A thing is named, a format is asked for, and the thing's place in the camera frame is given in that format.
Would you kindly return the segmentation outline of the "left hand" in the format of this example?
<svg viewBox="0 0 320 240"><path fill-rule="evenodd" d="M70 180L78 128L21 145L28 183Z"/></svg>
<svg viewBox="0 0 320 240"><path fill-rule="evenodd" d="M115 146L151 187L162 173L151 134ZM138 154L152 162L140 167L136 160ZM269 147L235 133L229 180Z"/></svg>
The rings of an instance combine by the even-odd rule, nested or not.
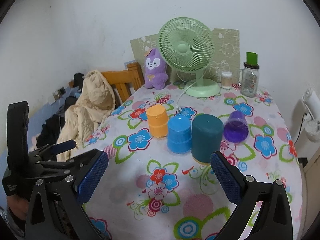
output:
<svg viewBox="0 0 320 240"><path fill-rule="evenodd" d="M7 196L7 204L12 213L19 219L25 220L29 208L29 202L17 195Z"/></svg>

